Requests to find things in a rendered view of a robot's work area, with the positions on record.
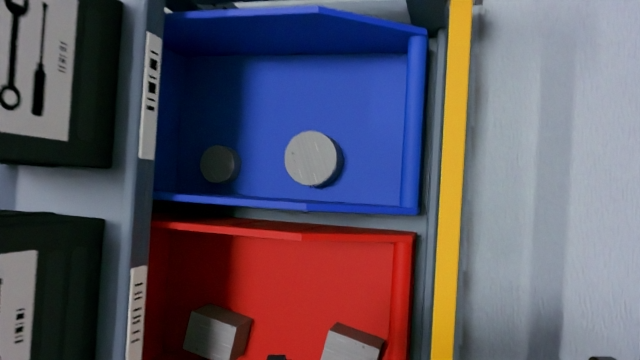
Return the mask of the yellow bar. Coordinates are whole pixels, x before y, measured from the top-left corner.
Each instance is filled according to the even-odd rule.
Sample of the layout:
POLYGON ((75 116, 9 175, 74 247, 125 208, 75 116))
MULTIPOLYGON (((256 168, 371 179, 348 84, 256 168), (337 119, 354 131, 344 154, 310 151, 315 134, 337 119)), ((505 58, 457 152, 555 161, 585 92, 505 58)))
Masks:
POLYGON ((472 0, 450 0, 431 360, 452 360, 472 0))

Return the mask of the red open bin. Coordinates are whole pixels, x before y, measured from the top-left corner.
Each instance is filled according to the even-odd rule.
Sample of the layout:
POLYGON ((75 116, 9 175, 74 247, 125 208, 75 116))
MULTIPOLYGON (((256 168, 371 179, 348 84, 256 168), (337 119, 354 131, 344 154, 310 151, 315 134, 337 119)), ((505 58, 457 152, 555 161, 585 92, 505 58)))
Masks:
POLYGON ((235 360, 320 360, 336 321, 384 338, 378 360, 409 360, 415 241, 413 230, 151 212, 141 360, 210 360, 181 349, 190 311, 207 303, 251 317, 235 360))

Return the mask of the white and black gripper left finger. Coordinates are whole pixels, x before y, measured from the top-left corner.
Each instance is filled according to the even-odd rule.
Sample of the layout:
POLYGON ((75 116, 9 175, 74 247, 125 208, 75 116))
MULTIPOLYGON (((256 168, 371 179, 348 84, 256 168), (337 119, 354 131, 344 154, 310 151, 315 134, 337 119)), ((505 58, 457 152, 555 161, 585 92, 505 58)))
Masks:
POLYGON ((292 360, 292 359, 286 359, 285 354, 268 354, 266 360, 292 360))

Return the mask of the blue bin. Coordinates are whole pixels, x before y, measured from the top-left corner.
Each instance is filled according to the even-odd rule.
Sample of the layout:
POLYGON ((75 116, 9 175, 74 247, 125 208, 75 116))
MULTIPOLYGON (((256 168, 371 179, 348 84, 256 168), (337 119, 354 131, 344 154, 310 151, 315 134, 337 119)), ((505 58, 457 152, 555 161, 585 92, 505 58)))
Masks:
POLYGON ((163 11, 151 199, 420 212, 428 59, 425 27, 319 4, 163 11), (304 130, 341 148, 329 183, 285 169, 304 130), (200 172, 213 144, 229 182, 200 172))

